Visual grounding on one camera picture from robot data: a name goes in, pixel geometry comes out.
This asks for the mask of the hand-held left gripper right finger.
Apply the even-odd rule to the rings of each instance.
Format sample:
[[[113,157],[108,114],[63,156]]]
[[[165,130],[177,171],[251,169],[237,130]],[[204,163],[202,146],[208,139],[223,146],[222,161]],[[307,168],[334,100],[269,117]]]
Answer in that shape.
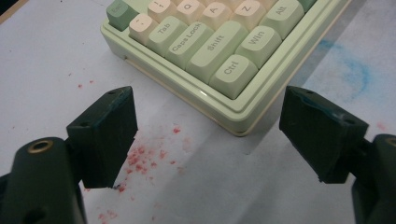
[[[347,180],[347,161],[363,141],[368,124],[321,95],[286,88],[279,129],[326,184]]]

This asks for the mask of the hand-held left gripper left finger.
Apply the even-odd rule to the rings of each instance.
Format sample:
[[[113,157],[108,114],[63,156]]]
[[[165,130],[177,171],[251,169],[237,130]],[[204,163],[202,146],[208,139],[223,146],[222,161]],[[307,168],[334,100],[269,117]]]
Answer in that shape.
[[[137,132],[133,89],[106,92],[66,130],[84,187],[112,188]]]

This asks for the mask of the green and cream keyboard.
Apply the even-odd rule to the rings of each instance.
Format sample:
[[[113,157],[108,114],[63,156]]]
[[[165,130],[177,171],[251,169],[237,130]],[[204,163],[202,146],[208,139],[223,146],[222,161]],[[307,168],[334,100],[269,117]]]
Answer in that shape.
[[[113,0],[112,52],[236,136],[248,134],[351,0]]]

